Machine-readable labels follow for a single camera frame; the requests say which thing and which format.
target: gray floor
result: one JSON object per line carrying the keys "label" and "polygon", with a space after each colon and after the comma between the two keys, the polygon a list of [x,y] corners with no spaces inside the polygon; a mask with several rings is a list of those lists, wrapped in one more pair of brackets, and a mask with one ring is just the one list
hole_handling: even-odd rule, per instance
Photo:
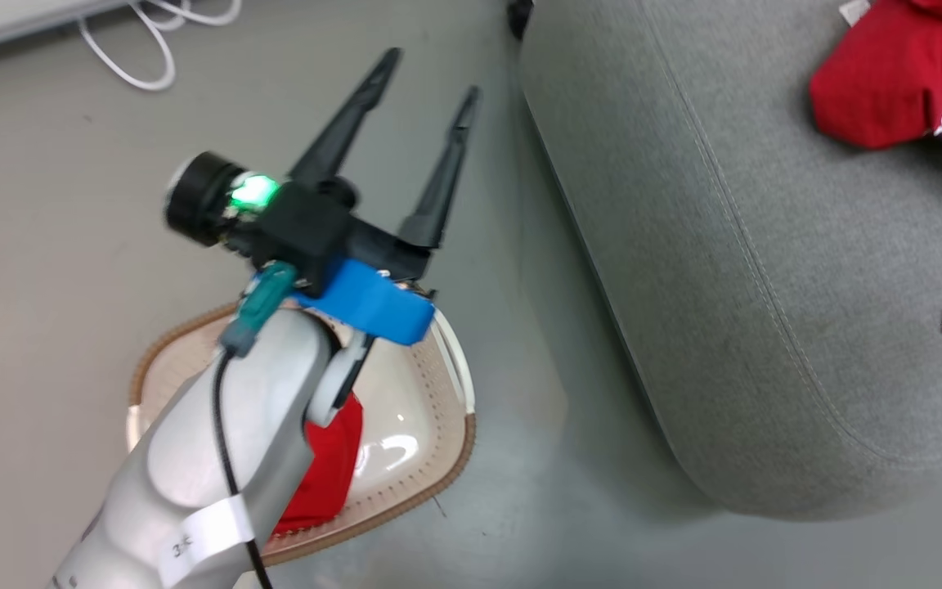
{"label": "gray floor", "polygon": [[[41,586],[123,459],[131,369],[164,329],[228,301],[239,260],[161,223],[176,164],[220,150],[285,170],[383,48],[407,53],[348,163],[395,227],[468,83],[485,91],[428,286],[463,340],[478,446],[438,497],[275,567],[277,587],[942,587],[942,486],[889,514],[786,524],[694,491],[621,361],[519,98],[501,0],[253,0],[169,38],[150,96],[75,36],[0,52],[0,587]],[[154,74],[128,19],[112,55]]]}

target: white sticker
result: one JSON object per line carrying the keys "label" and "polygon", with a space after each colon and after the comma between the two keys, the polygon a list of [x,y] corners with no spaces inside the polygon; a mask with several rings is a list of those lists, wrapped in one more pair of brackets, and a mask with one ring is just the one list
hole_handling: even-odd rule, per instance
{"label": "white sticker", "polygon": [[249,511],[241,495],[188,515],[159,549],[162,587],[172,589],[188,575],[212,567],[213,563],[207,564],[206,560],[253,538]]}
{"label": "white sticker", "polygon": [[849,26],[853,26],[859,22],[859,20],[867,14],[867,11],[870,10],[870,0],[849,0],[849,2],[838,7],[838,11],[846,18],[846,22],[849,23]]}

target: black object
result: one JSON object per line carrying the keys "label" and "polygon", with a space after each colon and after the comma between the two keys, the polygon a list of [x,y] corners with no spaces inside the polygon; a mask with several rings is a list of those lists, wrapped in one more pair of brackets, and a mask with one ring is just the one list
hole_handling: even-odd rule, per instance
{"label": "black object", "polygon": [[431,251],[442,244],[481,93],[474,86],[468,90],[415,212],[397,236],[389,234],[352,215],[358,189],[337,174],[400,57],[400,49],[384,53],[262,211],[231,206],[232,183],[247,170],[206,152],[187,165],[169,191],[168,226],[201,245],[223,243],[257,269],[273,260],[288,262],[298,269],[298,288],[313,298],[325,292],[344,258],[386,271],[396,282],[420,279]]}
{"label": "black object", "polygon": [[376,335],[367,335],[366,340],[362,342],[362,357],[358,358],[355,364],[352,364],[351,371],[348,372],[348,376],[345,376],[343,383],[340,384],[340,395],[337,395],[337,398],[333,400],[333,409],[339,410],[344,403],[348,402],[351,392],[355,389],[355,380],[358,380],[359,373],[362,372],[362,366],[366,364],[366,358],[370,357],[370,350],[373,349],[373,343],[376,343],[376,340]]}
{"label": "black object", "polygon": [[533,0],[512,0],[508,2],[508,26],[511,34],[519,41],[526,34],[526,27],[530,24],[530,15],[533,14]]}
{"label": "black object", "polygon": [[[227,436],[224,435],[224,416],[221,412],[221,387],[224,383],[224,373],[227,371],[227,365],[231,364],[231,359],[235,357],[235,352],[225,350],[220,358],[220,364],[217,364],[217,371],[213,373],[213,438],[217,441],[217,456],[220,458],[220,465],[224,469],[224,479],[227,481],[227,491],[232,497],[239,495],[239,482],[235,477],[235,469],[231,466],[231,454],[227,451]],[[257,581],[262,589],[272,589],[271,579],[268,578],[267,568],[264,566],[264,559],[261,558],[261,551],[257,548],[257,540],[246,542],[246,552],[253,563],[253,570],[257,573]]]}

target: red shirt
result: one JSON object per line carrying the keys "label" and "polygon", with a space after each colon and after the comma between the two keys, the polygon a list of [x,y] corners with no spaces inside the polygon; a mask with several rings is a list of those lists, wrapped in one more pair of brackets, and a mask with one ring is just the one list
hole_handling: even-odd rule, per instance
{"label": "red shirt", "polygon": [[809,93],[819,130],[850,144],[942,142],[942,0],[877,0]]}
{"label": "red shirt", "polygon": [[352,393],[329,428],[319,428],[309,421],[304,433],[315,458],[274,533],[322,525],[343,511],[362,440],[362,403]]}

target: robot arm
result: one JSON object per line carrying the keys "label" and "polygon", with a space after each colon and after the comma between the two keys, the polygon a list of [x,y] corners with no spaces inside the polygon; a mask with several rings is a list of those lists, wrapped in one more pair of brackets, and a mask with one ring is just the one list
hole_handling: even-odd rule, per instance
{"label": "robot arm", "polygon": [[[209,152],[173,179],[169,227],[246,257],[258,279],[213,365],[130,452],[47,589],[231,589],[251,565],[269,589],[258,546],[311,464],[303,422],[330,423],[375,339],[419,342],[434,314],[415,281],[441,245],[478,89],[399,235],[352,215],[357,192],[336,175],[400,55],[384,53],[287,182]],[[323,321],[280,309],[290,297],[349,325],[351,343],[337,349]]]}

